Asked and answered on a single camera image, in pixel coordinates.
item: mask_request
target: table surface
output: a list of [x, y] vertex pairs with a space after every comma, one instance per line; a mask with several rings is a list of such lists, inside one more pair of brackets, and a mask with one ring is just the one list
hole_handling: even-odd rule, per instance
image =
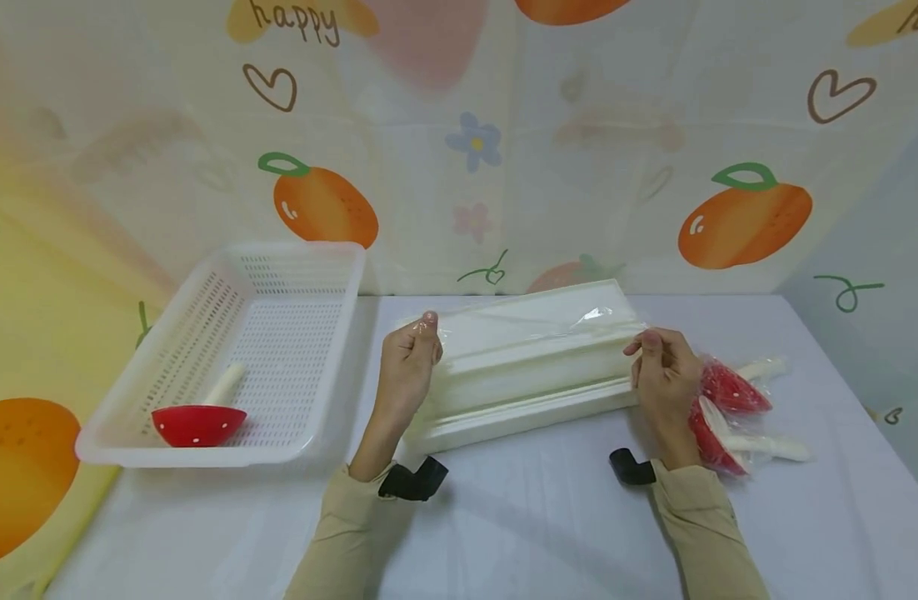
[[[361, 297], [314, 460], [239, 469], [126, 470], [50, 600], [278, 599], [312, 537], [326, 480], [372, 408], [379, 348], [403, 317], [479, 297]], [[785, 356], [770, 430], [814, 462], [769, 462], [729, 492], [773, 598], [918, 598], [918, 485], [785, 299], [631, 297], [727, 362]], [[680, 598], [648, 495], [606, 460], [643, 457], [636, 409], [437, 455], [451, 469], [425, 504], [383, 505], [379, 598]]]

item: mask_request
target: white plastic tray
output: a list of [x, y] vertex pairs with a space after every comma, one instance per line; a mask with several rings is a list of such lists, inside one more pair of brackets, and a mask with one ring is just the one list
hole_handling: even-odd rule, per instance
[[444, 312], [439, 323], [444, 352], [405, 435], [411, 453], [635, 403], [622, 349], [644, 326], [616, 280]]
[[[244, 467], [282, 463], [324, 432], [365, 251], [350, 242], [226, 247], [176, 292], [76, 440], [87, 463]], [[169, 447], [150, 412], [199, 404], [232, 363], [246, 422], [223, 447]]]

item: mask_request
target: wallpaper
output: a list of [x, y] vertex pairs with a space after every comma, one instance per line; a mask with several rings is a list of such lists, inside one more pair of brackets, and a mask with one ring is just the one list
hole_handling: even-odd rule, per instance
[[918, 138], [780, 292], [918, 480]]
[[[358, 242], [367, 294], [769, 293], [917, 133], [918, 0], [0, 0], [0, 437], [68, 457], [221, 246]], [[896, 285], [809, 277], [844, 317]], [[0, 586], [112, 477], [45, 473]]]

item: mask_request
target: sleeve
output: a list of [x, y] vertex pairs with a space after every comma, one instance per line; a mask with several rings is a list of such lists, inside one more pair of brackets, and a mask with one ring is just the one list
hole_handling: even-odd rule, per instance
[[379, 497], [393, 463], [376, 479], [359, 482], [344, 466], [322, 494], [319, 524], [283, 600], [360, 600], [372, 568], [370, 531]]
[[656, 472], [653, 495], [691, 600], [761, 600], [769, 593], [717, 475], [703, 467]]

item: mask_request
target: flower drawing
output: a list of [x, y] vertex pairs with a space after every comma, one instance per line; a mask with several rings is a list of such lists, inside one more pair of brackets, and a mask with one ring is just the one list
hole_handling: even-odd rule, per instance
[[449, 133], [446, 145], [466, 154], [467, 171], [478, 171], [480, 159], [493, 167], [502, 164], [502, 157], [499, 156], [499, 139], [502, 135], [498, 127], [492, 124], [479, 125], [476, 115], [471, 112], [459, 115], [459, 125], [461, 133]]
[[472, 207], [455, 207], [452, 210], [452, 219], [453, 232], [459, 235], [472, 235], [476, 244], [482, 244], [486, 233], [492, 230], [489, 208], [482, 202], [476, 202]]

